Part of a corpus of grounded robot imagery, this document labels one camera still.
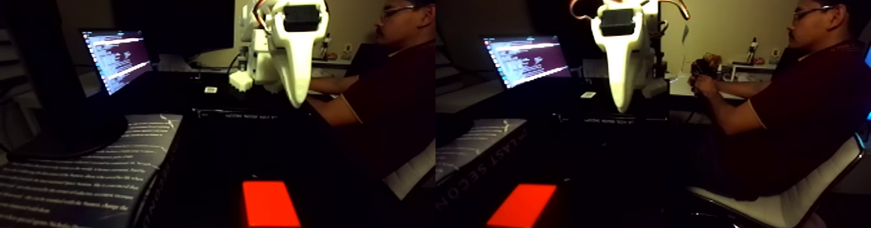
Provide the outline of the person's hand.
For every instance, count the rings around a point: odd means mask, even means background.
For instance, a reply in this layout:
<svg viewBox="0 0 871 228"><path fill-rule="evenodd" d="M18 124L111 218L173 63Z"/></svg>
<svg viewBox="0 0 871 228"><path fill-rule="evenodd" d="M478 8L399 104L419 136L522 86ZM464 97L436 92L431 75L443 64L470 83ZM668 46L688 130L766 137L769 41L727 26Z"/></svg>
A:
<svg viewBox="0 0 871 228"><path fill-rule="evenodd" d="M688 83L694 91L707 99L721 97L716 81L711 76L693 74Z"/></svg>

